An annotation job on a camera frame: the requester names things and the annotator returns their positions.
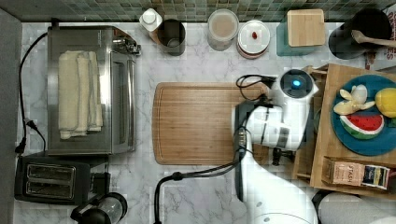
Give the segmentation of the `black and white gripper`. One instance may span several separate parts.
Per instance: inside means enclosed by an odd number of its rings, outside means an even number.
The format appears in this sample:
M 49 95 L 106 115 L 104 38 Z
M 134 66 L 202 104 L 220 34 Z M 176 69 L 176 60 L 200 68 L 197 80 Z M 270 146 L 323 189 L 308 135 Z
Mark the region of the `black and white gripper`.
M 282 157 L 288 158 L 291 161 L 294 161 L 294 152 L 290 150 L 281 150 L 280 148 L 273 149 L 273 161 L 272 164 L 274 166 L 278 166 L 280 163 L 280 159 Z

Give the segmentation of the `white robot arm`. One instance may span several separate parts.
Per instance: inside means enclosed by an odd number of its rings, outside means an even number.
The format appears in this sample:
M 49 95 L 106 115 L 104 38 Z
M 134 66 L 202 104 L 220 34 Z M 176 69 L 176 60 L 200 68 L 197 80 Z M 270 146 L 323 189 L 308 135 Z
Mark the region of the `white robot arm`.
M 301 148 L 311 99 L 318 87 L 304 70 L 291 69 L 279 77 L 262 78 L 267 93 L 233 108 L 233 147 L 237 152 L 235 188 L 247 208 L 247 224 L 318 224 L 307 194 L 288 180 L 264 169 L 253 157 L 253 146 L 274 151 Z

